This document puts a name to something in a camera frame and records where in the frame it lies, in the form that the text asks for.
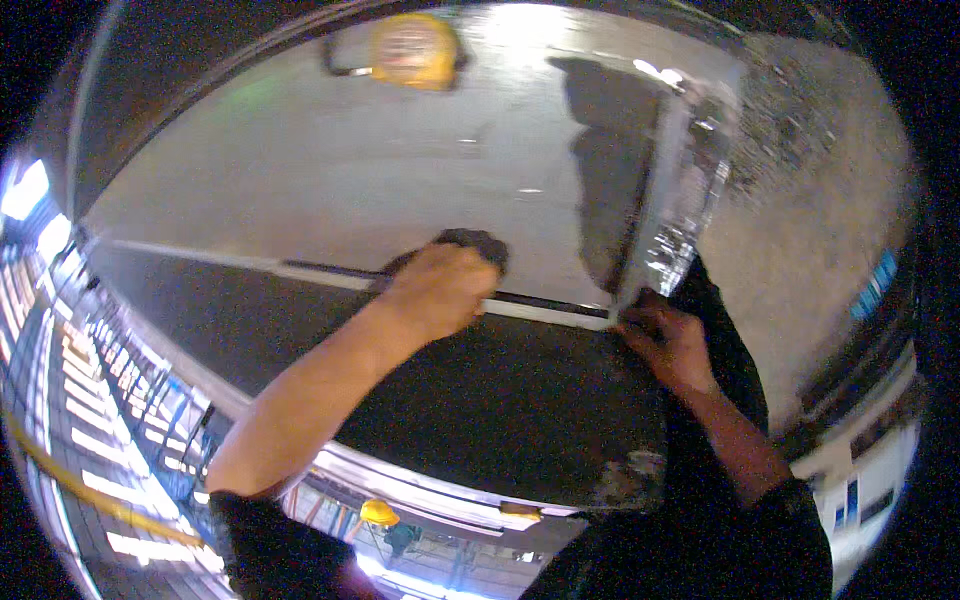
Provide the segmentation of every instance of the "forearm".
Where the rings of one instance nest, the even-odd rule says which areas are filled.
[[[744,507],[752,507],[793,476],[766,436],[725,396],[684,392],[678,397],[707,430],[710,445]]]
[[[422,343],[374,301],[275,379],[230,430],[206,488],[250,496],[302,473],[354,408]]]

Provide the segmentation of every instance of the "worker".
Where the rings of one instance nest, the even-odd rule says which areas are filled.
[[[287,518],[276,495],[373,386],[467,327],[501,275],[476,249],[426,246],[234,425],[206,485],[241,596],[382,597],[349,545]],[[642,326],[615,328],[674,400],[660,508],[594,518],[522,597],[829,597],[829,547],[816,507],[767,440],[756,368],[699,258],[675,296],[644,294],[631,316]]]

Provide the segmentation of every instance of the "finger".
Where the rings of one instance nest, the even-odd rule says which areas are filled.
[[[645,287],[636,295],[636,306],[640,308],[668,308],[669,304],[667,304],[665,297],[661,296],[652,289]]]
[[[620,334],[627,346],[647,362],[653,363],[660,359],[660,347],[649,336],[640,333],[636,327],[618,323],[613,326],[613,330]]]

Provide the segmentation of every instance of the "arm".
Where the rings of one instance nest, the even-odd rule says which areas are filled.
[[[466,327],[497,279],[477,250],[424,248],[386,292],[260,393],[211,461],[207,490],[253,496],[302,473],[373,386]]]
[[[654,342],[636,326],[620,324],[617,331],[703,425],[742,506],[754,506],[764,494],[789,480],[790,467],[720,391],[710,369],[700,320],[665,305],[648,305],[634,315],[648,330],[658,330],[664,342]]]

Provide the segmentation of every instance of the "light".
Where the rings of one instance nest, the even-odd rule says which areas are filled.
[[[63,372],[66,373],[71,379],[87,388],[91,394],[97,392],[97,382],[78,371],[77,368],[72,364],[64,361]]]
[[[379,577],[387,570],[376,560],[362,554],[356,555],[356,560],[357,566],[360,567],[361,571],[367,573],[368,577]]]
[[[76,398],[83,404],[86,404],[101,415],[105,415],[107,413],[107,404],[105,402],[91,393],[83,390],[79,385],[74,383],[72,379],[63,380],[63,389],[66,390],[66,392],[72,397]]]
[[[134,490],[132,488],[126,488],[121,486],[118,483],[114,483],[109,479],[104,479],[94,475],[89,471],[81,471],[84,477],[84,485],[88,488],[92,488],[97,492],[102,492],[107,495],[111,495],[114,498],[123,500],[124,502],[130,502],[137,506],[148,506],[143,497],[143,492],[140,490]]]
[[[73,319],[73,309],[63,303],[63,300],[57,298],[54,302],[54,309],[59,312],[67,321]]]
[[[107,532],[107,541],[110,542],[114,552],[135,556],[141,564],[145,564],[144,561],[196,562],[190,549],[178,543],[139,540],[120,536],[111,531]]]
[[[684,74],[675,69],[663,69],[659,71],[657,67],[650,64],[646,60],[636,59],[634,60],[634,67],[636,70],[641,73],[646,73],[654,79],[659,79],[667,85],[677,86],[678,83],[684,80]]]
[[[23,221],[30,216],[30,211],[34,209],[36,203],[40,202],[48,189],[50,189],[50,180],[47,179],[47,170],[43,168],[43,161],[38,160],[24,172],[20,183],[3,195],[0,211],[17,221]],[[63,246],[60,246],[57,252],[60,250],[63,250]]]
[[[95,440],[76,427],[73,427],[70,430],[70,439],[73,440],[74,444],[82,446],[94,454],[106,458],[107,460],[116,463],[123,468],[128,468],[130,466],[130,461],[127,458],[127,454],[123,450],[119,450],[117,448],[108,446],[99,440]]]
[[[671,85],[676,85],[684,80],[684,76],[673,69],[663,69],[660,72],[660,78]]]
[[[78,404],[72,397],[66,400],[66,410],[76,415],[81,420],[85,420],[104,433],[113,435],[113,425],[110,421],[94,413],[90,409]]]
[[[83,360],[83,358],[81,358],[80,356],[77,356],[73,352],[73,350],[71,350],[70,348],[64,348],[63,358],[69,361],[74,367],[79,369],[81,373],[83,373],[90,379],[93,378],[93,372],[95,371],[95,368],[93,367],[93,365]]]
[[[479,594],[469,593],[466,591],[457,591],[455,589],[447,589],[443,586],[407,575],[406,573],[392,571],[378,563],[376,559],[372,559],[362,554],[356,555],[356,562],[357,566],[360,567],[360,570],[366,573],[368,577],[381,577],[389,582],[403,586],[404,588],[408,588],[417,593],[422,593],[434,598],[446,598],[448,600],[491,600],[491,598],[488,598],[487,596],[481,596]],[[411,594],[407,595],[413,598],[418,598],[418,596],[412,596]]]
[[[36,251],[50,264],[57,252],[63,250],[69,241],[70,222],[63,215],[57,215],[36,239]]]
[[[157,444],[163,444],[163,434],[154,431],[153,429],[145,429],[143,432],[144,437],[146,437],[151,442],[156,442]],[[167,439],[167,447],[177,452],[183,452],[186,450],[186,444],[172,438]]]
[[[130,412],[133,415],[134,419],[139,419],[140,417],[143,417],[143,411],[139,408],[132,406]],[[144,417],[143,420],[161,431],[166,431],[167,429],[170,428],[170,423],[166,422],[165,420],[158,419],[157,417],[154,417],[150,413],[147,413],[147,416]]]
[[[660,77],[660,72],[657,70],[657,67],[650,64],[646,60],[640,60],[640,59],[634,60],[634,66],[636,67],[637,71],[646,73],[647,75],[652,75],[656,78]]]

